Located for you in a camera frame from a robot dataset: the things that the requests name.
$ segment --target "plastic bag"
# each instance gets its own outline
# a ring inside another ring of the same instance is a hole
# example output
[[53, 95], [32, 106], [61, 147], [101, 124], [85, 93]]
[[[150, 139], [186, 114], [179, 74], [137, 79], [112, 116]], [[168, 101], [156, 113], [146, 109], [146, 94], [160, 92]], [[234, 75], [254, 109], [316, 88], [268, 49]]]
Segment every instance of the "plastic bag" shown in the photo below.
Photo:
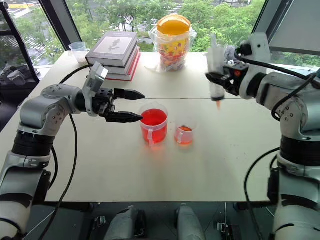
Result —
[[180, 35], [167, 35], [159, 32], [154, 26], [149, 32], [154, 43], [154, 51], [159, 53], [158, 61], [152, 66], [146, 66], [156, 72], [174, 72], [185, 67], [185, 58], [190, 51], [197, 32], [190, 30]]

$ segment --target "book cover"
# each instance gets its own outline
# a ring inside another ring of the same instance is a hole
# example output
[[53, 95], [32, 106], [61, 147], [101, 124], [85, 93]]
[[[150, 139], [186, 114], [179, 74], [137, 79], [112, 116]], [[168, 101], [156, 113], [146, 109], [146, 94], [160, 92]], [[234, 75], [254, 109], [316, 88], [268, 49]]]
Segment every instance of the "book cover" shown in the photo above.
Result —
[[138, 42], [136, 32], [108, 31], [85, 56], [88, 63], [123, 67]]
[[138, 54], [137, 54], [134, 62], [132, 63], [127, 75], [108, 74], [106, 76], [106, 79], [107, 80], [118, 80], [118, 81], [130, 81], [131, 82], [135, 76], [140, 56], [141, 56], [141, 52], [138, 52]]
[[140, 47], [136, 47], [133, 49], [128, 61], [126, 62], [125, 66], [108, 66], [104, 65], [106, 69], [108, 69], [110, 74], [123, 74], [127, 75], [132, 63], [135, 61], [137, 54], [139, 53]]

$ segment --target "red-filled beaker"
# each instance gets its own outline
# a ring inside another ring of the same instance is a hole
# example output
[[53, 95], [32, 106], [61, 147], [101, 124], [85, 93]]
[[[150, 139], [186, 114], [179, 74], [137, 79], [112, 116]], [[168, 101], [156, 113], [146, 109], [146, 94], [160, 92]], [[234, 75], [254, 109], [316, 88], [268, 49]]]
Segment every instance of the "red-filled beaker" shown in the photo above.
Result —
[[140, 121], [143, 139], [149, 145], [162, 142], [167, 135], [167, 109], [157, 102], [152, 102], [144, 105], [139, 114], [143, 117]]

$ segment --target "red book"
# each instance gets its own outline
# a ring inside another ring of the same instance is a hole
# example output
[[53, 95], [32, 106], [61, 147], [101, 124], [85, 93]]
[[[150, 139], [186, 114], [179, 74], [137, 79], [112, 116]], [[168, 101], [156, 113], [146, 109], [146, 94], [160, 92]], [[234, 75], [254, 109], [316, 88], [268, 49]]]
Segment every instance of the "red book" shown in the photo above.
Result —
[[140, 56], [141, 56], [141, 52], [138, 52], [138, 54], [136, 55], [134, 61], [131, 64], [131, 67], [130, 67], [129, 72], [128, 72], [127, 75], [109, 74], [108, 73], [108, 75], [106, 76], [106, 79], [107, 80], [119, 80], [119, 81], [129, 81], [129, 82], [131, 82], [132, 79], [135, 76]]

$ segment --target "black cable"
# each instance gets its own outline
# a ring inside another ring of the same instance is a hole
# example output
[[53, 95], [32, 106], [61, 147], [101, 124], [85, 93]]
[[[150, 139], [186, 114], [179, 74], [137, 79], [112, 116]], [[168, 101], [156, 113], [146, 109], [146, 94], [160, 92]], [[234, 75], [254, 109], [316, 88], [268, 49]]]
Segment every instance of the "black cable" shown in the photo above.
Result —
[[273, 157], [272, 161], [270, 162], [270, 165], [269, 165], [270, 171], [271, 171], [272, 166], [274, 165], [274, 163], [275, 163], [276, 160], [277, 160], [277, 155], [275, 155], [275, 156]]
[[49, 189], [50, 189], [50, 188], [53, 186], [53, 184], [55, 183], [55, 180], [56, 180], [56, 178], [57, 178], [58, 171], [59, 171], [58, 157], [57, 157], [57, 153], [56, 153], [56, 150], [55, 150], [54, 146], [52, 146], [51, 151], [52, 151], [52, 155], [53, 155], [53, 159], [54, 159], [54, 174], [53, 174], [52, 181], [50, 182]]
[[64, 79], [61, 80], [60, 84], [64, 84], [69, 78], [72, 77], [73, 74], [76, 74], [77, 72], [81, 71], [82, 69], [87, 69], [92, 66], [93, 66], [93, 64], [88, 64], [88, 65], [77, 68], [76, 70], [74, 70], [73, 72], [71, 72], [67, 76], [65, 76]]
[[244, 179], [244, 193], [245, 193], [245, 199], [246, 199], [246, 204], [248, 205], [248, 209], [249, 209], [249, 213], [251, 215], [251, 219], [252, 219], [252, 222], [253, 222], [253, 226], [254, 226], [254, 229], [256, 231], [256, 234], [259, 238], [259, 240], [264, 240], [264, 236], [262, 235], [261, 231], [260, 231], [260, 227], [259, 227], [259, 224], [257, 222], [257, 219], [256, 219], [256, 216], [255, 216], [255, 213], [254, 213], [254, 210], [253, 210], [253, 207], [251, 205], [251, 202], [250, 202], [250, 199], [249, 199], [249, 195], [248, 195], [248, 190], [247, 190], [247, 183], [248, 183], [248, 178], [249, 178], [249, 175], [252, 171], [252, 169], [256, 166], [256, 164], [261, 160], [263, 159], [265, 156], [268, 156], [269, 154], [272, 154], [276, 151], [278, 151], [280, 148], [277, 147], [275, 149], [272, 149], [268, 152], [266, 152], [265, 154], [263, 154], [262, 156], [260, 156], [257, 160], [254, 161], [254, 163], [250, 166], [248, 172], [246, 173], [246, 176], [245, 176], [245, 179]]
[[[274, 66], [274, 65], [271, 65], [271, 64], [268, 64], [268, 63], [265, 63], [265, 62], [254, 61], [254, 60], [243, 58], [243, 57], [239, 56], [237, 51], [234, 53], [234, 57], [236, 59], [238, 59], [239, 61], [242, 61], [244, 63], [248, 63], [248, 64], [252, 64], [252, 65], [256, 65], [256, 66], [260, 66], [260, 67], [264, 67], [264, 68], [268, 68], [268, 69], [273, 69], [273, 70], [276, 70], [276, 71], [279, 71], [279, 72], [282, 72], [282, 73], [285, 73], [285, 74], [289, 74], [289, 75], [295, 76], [295, 77], [303, 79], [303, 80], [307, 80], [308, 79], [308, 75], [305, 76], [303, 74], [300, 74], [300, 73], [297, 73], [295, 71], [291, 71], [291, 70], [285, 69], [283, 67]], [[314, 88], [316, 88], [316, 89], [320, 89], [320, 82], [317, 82], [317, 81], [314, 80], [314, 81], [312, 81], [312, 86]]]
[[297, 93], [299, 93], [302, 89], [304, 89], [316, 77], [316, 75], [317, 75], [316, 73], [311, 73], [310, 75], [308, 75], [308, 78], [307, 78], [306, 82], [304, 82], [300, 87], [298, 87], [296, 90], [291, 92], [288, 96], [282, 98], [276, 105], [274, 105], [274, 107], [273, 107], [273, 109], [271, 111], [271, 116], [275, 120], [280, 121], [280, 117], [276, 116], [278, 108], [282, 104], [284, 104], [286, 101], [288, 101], [290, 98], [292, 98]]
[[69, 114], [70, 116], [70, 120], [72, 122], [72, 126], [73, 126], [73, 129], [74, 129], [74, 162], [73, 162], [73, 167], [72, 167], [72, 172], [71, 172], [71, 175], [70, 175], [70, 178], [69, 178], [69, 181], [68, 181], [68, 184], [66, 185], [65, 187], [65, 190], [63, 192], [63, 194], [61, 195], [60, 197], [60, 200], [59, 202], [57, 203], [55, 209], [54, 209], [54, 212], [50, 218], [50, 221], [49, 223], [47, 224], [47, 226], [45, 227], [45, 229], [43, 230], [41, 236], [39, 237], [39, 240], [43, 240], [46, 233], [48, 232], [50, 226], [52, 225], [57, 213], [58, 213], [58, 210], [59, 210], [59, 207], [62, 203], [62, 200], [64, 199], [65, 195], [67, 194], [67, 191], [71, 185], [71, 182], [72, 182], [72, 179], [74, 178], [74, 174], [75, 174], [75, 170], [76, 170], [76, 165], [77, 165], [77, 157], [78, 157], [78, 133], [77, 133], [77, 127], [76, 127], [76, 124], [75, 124], [75, 121], [74, 121], [74, 118], [72, 117], [71, 114]]

